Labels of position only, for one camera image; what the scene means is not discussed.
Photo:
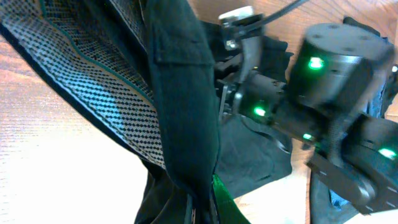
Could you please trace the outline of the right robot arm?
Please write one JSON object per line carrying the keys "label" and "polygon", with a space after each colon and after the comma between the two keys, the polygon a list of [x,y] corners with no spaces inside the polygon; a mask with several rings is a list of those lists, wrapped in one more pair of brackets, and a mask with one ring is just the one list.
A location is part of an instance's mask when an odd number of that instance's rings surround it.
{"label": "right robot arm", "polygon": [[287,81],[258,69],[260,32],[238,39],[238,70],[216,82],[220,117],[241,115],[315,146],[307,165],[364,215],[397,208],[397,123],[364,112],[391,74],[395,48],[348,24],[309,27]]}

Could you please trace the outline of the black shorts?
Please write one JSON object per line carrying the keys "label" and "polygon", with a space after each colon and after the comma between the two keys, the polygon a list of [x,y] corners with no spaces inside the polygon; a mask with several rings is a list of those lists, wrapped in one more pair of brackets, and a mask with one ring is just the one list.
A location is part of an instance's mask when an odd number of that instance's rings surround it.
{"label": "black shorts", "polygon": [[233,200],[292,172],[292,140],[218,122],[222,28],[187,1],[2,1],[1,35],[74,109],[148,171],[136,223],[219,223]]}

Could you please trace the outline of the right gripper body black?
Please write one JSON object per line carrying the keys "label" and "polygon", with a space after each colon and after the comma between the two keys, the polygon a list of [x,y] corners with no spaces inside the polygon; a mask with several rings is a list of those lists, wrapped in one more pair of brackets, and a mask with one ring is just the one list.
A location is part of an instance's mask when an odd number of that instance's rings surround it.
{"label": "right gripper body black", "polygon": [[219,120],[244,116],[259,124],[282,124],[286,116],[286,43],[266,36],[238,40],[239,53],[216,71]]}

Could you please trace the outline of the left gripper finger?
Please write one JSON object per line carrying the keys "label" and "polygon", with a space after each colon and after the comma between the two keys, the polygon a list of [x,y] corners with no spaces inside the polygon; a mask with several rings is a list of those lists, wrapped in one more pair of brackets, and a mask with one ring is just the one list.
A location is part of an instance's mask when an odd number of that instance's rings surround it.
{"label": "left gripper finger", "polygon": [[250,224],[235,204],[225,184],[217,174],[213,175],[213,194],[220,224]]}

